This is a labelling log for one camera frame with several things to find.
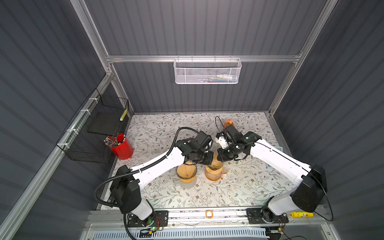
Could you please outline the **light blue calculator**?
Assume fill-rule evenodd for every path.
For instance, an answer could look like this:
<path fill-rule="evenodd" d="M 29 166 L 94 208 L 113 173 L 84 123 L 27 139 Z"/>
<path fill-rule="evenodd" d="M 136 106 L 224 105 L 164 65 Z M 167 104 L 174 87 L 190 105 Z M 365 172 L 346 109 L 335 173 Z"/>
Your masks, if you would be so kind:
<path fill-rule="evenodd" d="M 280 152 L 284 152 L 284 148 L 281 146 L 273 146 L 275 149 L 279 150 Z"/>

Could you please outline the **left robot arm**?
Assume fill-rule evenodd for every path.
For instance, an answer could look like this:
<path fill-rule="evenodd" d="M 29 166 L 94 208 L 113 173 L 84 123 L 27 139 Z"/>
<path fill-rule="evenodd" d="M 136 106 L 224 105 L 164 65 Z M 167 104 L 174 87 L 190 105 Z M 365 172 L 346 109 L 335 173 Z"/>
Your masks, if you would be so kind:
<path fill-rule="evenodd" d="M 115 176 L 96 187 L 94 198 L 101 205 L 119 208 L 123 215 L 133 214 L 148 226 L 155 218 L 155 210 L 141 196 L 141 190 L 180 165 L 211 165 L 212 145 L 212 137 L 205 132 L 181 127 L 167 152 L 139 166 L 121 167 Z"/>

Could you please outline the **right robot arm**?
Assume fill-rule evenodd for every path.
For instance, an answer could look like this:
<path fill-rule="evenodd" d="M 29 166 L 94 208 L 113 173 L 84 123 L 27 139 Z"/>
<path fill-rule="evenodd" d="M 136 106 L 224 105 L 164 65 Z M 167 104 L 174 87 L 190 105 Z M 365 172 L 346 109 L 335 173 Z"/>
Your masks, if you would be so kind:
<path fill-rule="evenodd" d="M 290 157 L 254 132 L 243 135 L 230 125 L 217 133 L 215 141 L 220 145 L 219 161 L 236 161 L 239 154 L 252 156 L 276 169 L 294 185 L 291 191 L 270 197 L 261 208 L 261 215 L 267 223 L 290 211 L 313 213 L 327 195 L 324 168 L 317 165 L 312 167 Z"/>

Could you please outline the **orange coffee filter box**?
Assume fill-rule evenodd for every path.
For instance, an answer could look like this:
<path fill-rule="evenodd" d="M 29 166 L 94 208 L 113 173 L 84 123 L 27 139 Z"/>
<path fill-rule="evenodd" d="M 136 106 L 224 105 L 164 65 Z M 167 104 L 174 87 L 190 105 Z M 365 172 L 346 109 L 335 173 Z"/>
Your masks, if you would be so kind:
<path fill-rule="evenodd" d="M 234 122 L 232 120 L 225 121 L 225 128 L 233 125 L 234 125 Z"/>

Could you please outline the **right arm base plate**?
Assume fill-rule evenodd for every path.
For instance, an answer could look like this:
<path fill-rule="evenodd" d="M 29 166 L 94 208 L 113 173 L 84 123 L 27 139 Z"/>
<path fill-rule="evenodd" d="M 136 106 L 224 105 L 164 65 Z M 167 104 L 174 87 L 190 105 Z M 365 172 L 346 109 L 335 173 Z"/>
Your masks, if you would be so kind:
<path fill-rule="evenodd" d="M 247 208 L 246 214 L 250 224 L 287 224 L 289 222 L 287 214 L 277 216 L 263 208 Z"/>

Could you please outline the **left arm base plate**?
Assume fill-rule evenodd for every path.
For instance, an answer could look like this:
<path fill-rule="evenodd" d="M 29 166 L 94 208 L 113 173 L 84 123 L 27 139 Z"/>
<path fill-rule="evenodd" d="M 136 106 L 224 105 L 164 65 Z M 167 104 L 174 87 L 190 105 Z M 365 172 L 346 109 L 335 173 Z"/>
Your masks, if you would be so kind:
<path fill-rule="evenodd" d="M 168 225 L 169 211 L 161 210 L 154 211 L 144 220 L 141 220 L 134 214 L 127 216 L 127 225 L 129 228 L 152 228 L 152 227 L 166 227 Z"/>

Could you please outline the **yellow highlighter in basket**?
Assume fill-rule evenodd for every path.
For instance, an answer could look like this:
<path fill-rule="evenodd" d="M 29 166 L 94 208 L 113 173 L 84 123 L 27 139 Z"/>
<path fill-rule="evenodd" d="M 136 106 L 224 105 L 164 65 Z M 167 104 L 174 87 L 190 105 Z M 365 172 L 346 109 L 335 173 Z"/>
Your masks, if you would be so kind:
<path fill-rule="evenodd" d="M 125 110 L 124 110 L 124 112 L 122 113 L 122 115 L 121 115 L 121 117 L 120 117 L 120 121 L 121 121 L 121 122 L 125 119 L 125 117 L 126 117 L 126 115 L 127 115 L 128 112 L 129 112 L 128 109 L 125 109 Z"/>

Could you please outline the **orange glass pitcher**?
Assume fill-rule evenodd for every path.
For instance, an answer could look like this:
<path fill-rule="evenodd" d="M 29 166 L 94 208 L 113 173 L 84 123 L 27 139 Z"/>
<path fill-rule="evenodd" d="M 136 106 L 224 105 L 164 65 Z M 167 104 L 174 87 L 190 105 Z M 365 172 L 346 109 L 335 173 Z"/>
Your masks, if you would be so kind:
<path fill-rule="evenodd" d="M 224 171 L 224 172 L 220 172 L 217 174 L 212 174 L 212 173 L 205 171 L 205 176 L 208 180 L 215 182 L 215 181 L 222 179 L 223 175 L 226 175 L 227 173 L 228 173 L 227 171 Z"/>

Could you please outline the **red ribbed utensil cup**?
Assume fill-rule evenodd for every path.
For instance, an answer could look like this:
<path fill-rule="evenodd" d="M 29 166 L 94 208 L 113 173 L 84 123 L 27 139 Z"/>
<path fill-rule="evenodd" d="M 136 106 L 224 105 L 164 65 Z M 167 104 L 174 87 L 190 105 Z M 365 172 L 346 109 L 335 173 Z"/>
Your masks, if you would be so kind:
<path fill-rule="evenodd" d="M 134 150 L 124 134 L 118 134 L 116 137 L 106 137 L 105 144 L 122 161 L 132 157 Z"/>

